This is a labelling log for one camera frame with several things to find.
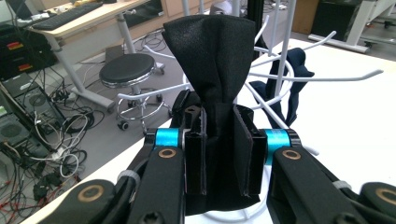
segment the electronic device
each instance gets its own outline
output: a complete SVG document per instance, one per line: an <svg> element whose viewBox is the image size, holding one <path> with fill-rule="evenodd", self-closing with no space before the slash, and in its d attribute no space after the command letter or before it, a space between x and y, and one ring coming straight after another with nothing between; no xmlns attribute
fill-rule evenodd
<svg viewBox="0 0 396 224"><path fill-rule="evenodd" d="M7 2L19 19L30 20L31 16L38 14L30 0L7 0Z"/></svg>
<svg viewBox="0 0 396 224"><path fill-rule="evenodd" d="M0 80L54 65L57 58L42 34L0 24Z"/></svg>
<svg viewBox="0 0 396 224"><path fill-rule="evenodd" d="M2 83L13 98L38 87L37 83L34 82L33 79L26 73L22 73L16 77L7 79Z"/></svg>
<svg viewBox="0 0 396 224"><path fill-rule="evenodd" d="M40 131L49 134L53 133L54 128L61 128L63 114L29 75L21 74L10 78L3 82L3 86L32 122L39 120L37 125Z"/></svg>
<svg viewBox="0 0 396 224"><path fill-rule="evenodd" d="M64 116L40 87L16 97L15 100L45 134L62 127Z"/></svg>
<svg viewBox="0 0 396 224"><path fill-rule="evenodd" d="M21 113L15 110L10 101L0 91L0 148L22 167L35 164L30 157L45 158L49 151L27 128Z"/></svg>
<svg viewBox="0 0 396 224"><path fill-rule="evenodd" d="M2 159L5 156L3 153L0 153L0 189L5 187L7 185L7 182L9 181L8 175L7 175L7 166L6 164L2 161Z"/></svg>
<svg viewBox="0 0 396 224"><path fill-rule="evenodd" d="M45 21L34 24L32 27L37 30L55 30L56 28L67 24L95 9L101 7L103 3L90 2L85 3L79 7L72 7L66 12L59 14L57 16L51 17Z"/></svg>

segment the desk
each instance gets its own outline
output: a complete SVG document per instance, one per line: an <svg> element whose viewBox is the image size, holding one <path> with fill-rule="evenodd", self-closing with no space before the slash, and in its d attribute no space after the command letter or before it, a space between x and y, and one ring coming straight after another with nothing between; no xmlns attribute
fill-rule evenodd
<svg viewBox="0 0 396 224"><path fill-rule="evenodd" d="M290 47L304 47L308 43L291 40ZM396 186L396 63L370 56L319 46L306 52L306 67L315 77L359 76L370 69L383 69L377 77L348 83L308 83L300 93L298 118L292 124L304 144L319 150L317 158L341 180L348 182L355 192L366 182L385 182ZM269 72L270 64L255 69ZM255 105L251 94L241 90L242 105ZM258 128L269 128L261 110L255 111ZM127 148L118 157L88 176L83 181L107 179L116 182L143 139ZM263 183L265 195L268 182ZM60 203L58 199L37 211L24 223L37 223ZM238 212L227 213L227 217ZM186 217L186 223L218 223L204 215ZM272 223L268 211L245 223Z"/></svg>
<svg viewBox="0 0 396 224"><path fill-rule="evenodd" d="M145 2L146 0L131 0L126 2L120 0L114 4L104 4L96 10L53 31L42 31L33 28L31 31L40 33L48 39L52 51L75 85L72 92L110 110L115 103L101 95L86 90L76 74L72 63L76 63L79 59L95 53L98 47L103 49L119 41L122 37L125 39L125 44L129 52L134 52L134 44L122 12ZM115 17L117 18L117 22L112 22ZM64 43L65 38L78 36L87 31L89 33L84 34L78 40L71 43Z"/></svg>
<svg viewBox="0 0 396 224"><path fill-rule="evenodd" d="M358 14L353 22L353 25L350 29L350 33L346 41L339 41L339 40L330 40L328 44L334 45L339 48L350 49L357 52L365 53L367 52L368 48L363 46L358 46L358 41L361 37L364 40L370 41L375 40L379 37L373 36L361 36L363 33L364 27L366 24L372 20L374 20L379 15L388 16L392 9L395 7L396 0L363 0L361 2ZM323 39L322 36L319 35L310 35L309 39L319 41ZM383 43L390 43L395 44L393 40L384 41Z"/></svg>

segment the caster wheel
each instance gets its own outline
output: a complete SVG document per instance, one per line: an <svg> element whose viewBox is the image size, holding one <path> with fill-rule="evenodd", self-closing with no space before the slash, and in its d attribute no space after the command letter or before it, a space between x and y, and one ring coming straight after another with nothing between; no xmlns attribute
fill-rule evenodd
<svg viewBox="0 0 396 224"><path fill-rule="evenodd" d="M392 22L391 22L391 21L385 21L385 22L384 22L384 28L385 28L385 29L388 29L391 25L392 25Z"/></svg>
<svg viewBox="0 0 396 224"><path fill-rule="evenodd" d="M129 124L128 124L127 121L122 120L122 121L118 124L118 126L119 126L119 128L120 128L121 130L125 131L125 130L128 129Z"/></svg>
<svg viewBox="0 0 396 224"><path fill-rule="evenodd" d="M372 48L373 47L373 43L372 42L368 42L368 41L364 41L364 44L365 44L365 46L364 47L366 47L366 48Z"/></svg>
<svg viewBox="0 0 396 224"><path fill-rule="evenodd" d="M128 107L129 108L136 107L136 101L128 101Z"/></svg>
<svg viewBox="0 0 396 224"><path fill-rule="evenodd" d="M157 102L158 103L163 101L163 95L162 94L157 94L156 97L157 97Z"/></svg>
<svg viewBox="0 0 396 224"><path fill-rule="evenodd" d="M107 113L112 114L114 112L114 106L107 109Z"/></svg>

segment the white rack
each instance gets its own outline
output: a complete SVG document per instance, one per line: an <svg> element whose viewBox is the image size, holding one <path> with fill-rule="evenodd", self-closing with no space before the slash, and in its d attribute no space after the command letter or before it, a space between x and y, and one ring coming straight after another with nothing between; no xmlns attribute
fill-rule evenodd
<svg viewBox="0 0 396 224"><path fill-rule="evenodd" d="M250 90L250 92L253 94L254 98L259 102L257 105L252 106L252 109L264 109L267 114L269 114L271 116L272 119L274 119L274 121L279 125L279 127L283 128L283 129L288 129L289 126L286 125L282 119L279 118L279 116L274 112L274 110L270 107L270 105L279 102L283 97L285 97L287 95L287 93L290 91L290 88L292 86L293 82L346 82L346 81L360 81L360 80L364 80L370 77L374 77L378 74L383 73L383 70L380 69L375 69L373 71L368 71L366 74L360 76L360 77L349 77L349 76L345 76L345 77L321 77L321 78L315 78L315 77L294 77L294 71L291 67L291 65L287 62L286 60L286 56L287 56L287 51L288 51L288 44L289 44L289 39L290 39L290 33L291 33L291 26L292 26L292 20L293 20L293 16L294 16L294 9L295 9L295 3L297 0L290 0L289 4L288 4L288 17L287 17L287 25L286 25L286 32L285 32L285 37L283 40L283 46L282 46L282 52L280 55L273 53L272 51L272 45L275 42L275 32L277 30L276 28L276 24L277 24L277 16L278 16L278 9L280 6L280 0L276 0L276 6L275 6L275 16L274 16L274 27L275 29L272 31L273 35L272 38L270 40L271 46L269 49L263 49L263 48L258 48L255 47L254 50L260 51L260 52L264 52L267 53L270 57L267 60L264 60L260 63L255 63L253 62L251 65L251 68L266 64L266 63L271 63L275 60L280 60L279 63L279 70L278 70L278 75L274 76L274 75L269 75L269 74L264 74L264 73L254 73L254 72L249 72L249 76L254 76L254 77L263 77L263 78L272 78L272 79L276 79L276 96L275 98L269 100L269 101L264 101L260 95L251 87L251 85L246 82L245 86ZM183 2L183 8L184 8L184 15L185 16L189 16L189 6L188 6L188 1L187 0L182 0ZM234 8L239 8L239 0L233 0L233 15L234 16L239 16L239 10L234 10ZM265 27L267 25L269 21L269 17L267 16L265 18L265 21L263 23L263 26L261 28L261 30L259 31L259 33L256 35L255 37L255 41L257 42L259 37L262 35L262 32L265 30ZM318 43L314 43L306 48L304 48L303 50L309 50L312 49L316 46L319 45L323 45L324 43L327 43L329 40L331 40L331 38L335 35L335 32L331 32L327 37L322 38ZM169 56L169 55L165 55L165 54L161 54L161 53L157 53L153 50L151 50L149 47L145 46L146 49L148 49L151 53L159 55L159 56L163 56L166 58L171 58L171 59L175 59L175 57L173 56ZM284 73L284 69L285 67L288 68L288 75L283 77L283 73ZM158 91L154 91L154 92L150 92L150 93L145 93L142 95L137 95L137 96L132 96L132 95L126 95L126 94L122 94L120 93L118 96L121 99L127 99L127 100L138 100L140 98L144 98L147 96L153 96L156 95L158 93L164 93L167 91L174 91L174 90L179 90L179 89L185 89L185 88L189 88L191 85L190 83L187 81L186 77L183 76L183 84L179 84L173 87L169 87L169 88L165 88L162 90L158 90ZM313 155L318 155L318 151L314 150L313 148L304 145L304 148L309 151L310 153L312 153ZM267 174L267 178L269 179L269 171L267 169L264 170ZM230 222L230 223L235 223L235 222L244 222L247 221L251 218L254 218L256 216L259 216L260 214L262 214L263 211L265 211L266 209L266 204L265 204L265 200L263 200L256 209L254 209L253 212L249 212L247 209L243 209L242 210L242 216L240 217L225 217L222 213L217 213L217 212L209 212L209 213L205 213L205 216L216 220L216 221L220 221L222 223L224 222Z"/></svg>
<svg viewBox="0 0 396 224"><path fill-rule="evenodd" d="M188 10L189 5L188 5L188 1L187 0L182 0L183 3L183 8L184 8L184 14L186 16L190 15L190 11ZM253 106L251 108L253 109L259 109L259 108L263 108L271 117L272 119L274 119L276 121L276 123L285 129L288 129L289 127L279 118L279 116L271 109L270 105L280 101L285 95L286 93L290 90L292 82L311 82L311 81L315 81L315 82L323 82L323 81L328 81L328 82L338 82L338 81L360 81L360 80L364 80L373 76L376 76L378 74L381 74L383 72L383 70L380 69L376 69L374 71L368 71L366 74L360 76L360 77L349 77L349 76L345 76L345 77L339 77L339 78L334 78L334 77L323 77L323 78L314 78L314 77L294 77L293 76L293 70L291 68L291 66L288 65L288 62L286 60L287 57L287 51L288 51L288 45L289 45L289 39L290 39L290 33L291 33L291 26L292 26L292 21L293 21L293 16L294 16L294 9L295 9L295 3L296 0L290 0L289 4L288 4L288 16L287 16L287 25L286 25L286 30L285 30L285 36L284 36L284 40L283 40L283 46L282 46L282 52L280 55L277 55L275 53L272 52L272 46L270 46L269 49L263 49L263 48L258 48L255 47L255 50L258 50L260 52L265 52L268 53L269 56L271 56L268 60L265 60L264 62L261 63L252 63L251 67L256 67L256 66L260 66L262 64L265 63L271 63L275 60L280 60L279 63L279 70L277 73L277 76L274 75L268 75L268 74L259 74L259 73L253 73L250 72L249 75L250 76L255 76L255 77L264 77L264 78L272 78L272 79L276 79L276 94L275 94L275 98L265 102L260 95L255 92L253 90L253 88L248 84L245 83L245 86L252 92L252 94L254 95L254 97L256 98L257 101L259 101L259 104L256 106ZM277 22L277 17L278 17L278 9L280 6L280 0L276 0L276 6L275 6L275 16L274 16L274 22ZM239 8L239 0L233 0L233 8ZM233 9L233 15L234 16L239 16L239 10L234 10ZM257 41L260 37L260 35L262 35L262 32L265 30L266 24L269 21L269 17L267 16L263 26L261 28L261 30L259 31L259 33L256 35L255 41ZM273 35L272 38L270 40L270 43L274 43L275 42L275 32L277 30L277 26L276 23L274 24L274 30L273 30ZM308 49L312 49L316 46L322 45L324 43L329 42L329 40L331 40L332 36L335 35L335 32L331 32L327 37L321 39L318 43L314 43L309 47L304 48L304 50L308 50ZM145 46L146 49L148 49L150 52L159 55L159 56L163 56L166 58L172 58L175 59L175 57L173 56L169 56L169 55L165 55L165 54L161 54L161 53L157 53L153 50L151 50L149 47ZM283 77L282 74L284 73L284 69L285 67L288 67L289 70L289 75L287 77ZM187 81L183 81L183 84L179 84L176 86L172 86L169 88L165 88L165 89L161 89L158 91L153 91L153 92L149 92L149 93L145 93L145 94L141 94L141 95L127 95L127 94L123 94L123 93L119 93L118 96L121 99L127 99L127 100L139 100L141 98L147 97L147 96L154 96L158 93L164 93L164 92L168 92L168 91L174 91L174 90L180 90L180 89L185 89L185 88L189 88L191 85L190 83L188 83ZM318 155L318 153L315 150L311 150L311 153L313 153L314 155Z"/></svg>

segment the chair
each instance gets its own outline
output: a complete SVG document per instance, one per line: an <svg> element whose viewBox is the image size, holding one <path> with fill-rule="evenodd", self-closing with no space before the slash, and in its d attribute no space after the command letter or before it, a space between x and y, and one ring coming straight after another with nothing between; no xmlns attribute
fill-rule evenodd
<svg viewBox="0 0 396 224"><path fill-rule="evenodd" d="M124 54L117 59L107 63L99 72L99 77L106 87L126 88L131 87L130 95L140 95L144 92L156 91L152 88L141 89L139 83L146 81L155 73L157 65L154 58L143 53ZM156 94L156 101L151 103L149 96L137 100L120 99L117 105L117 121L121 130L126 130L129 126L128 120L140 120L143 133L146 134L147 128L144 119L156 114L161 107L171 108L165 103L161 93Z"/></svg>

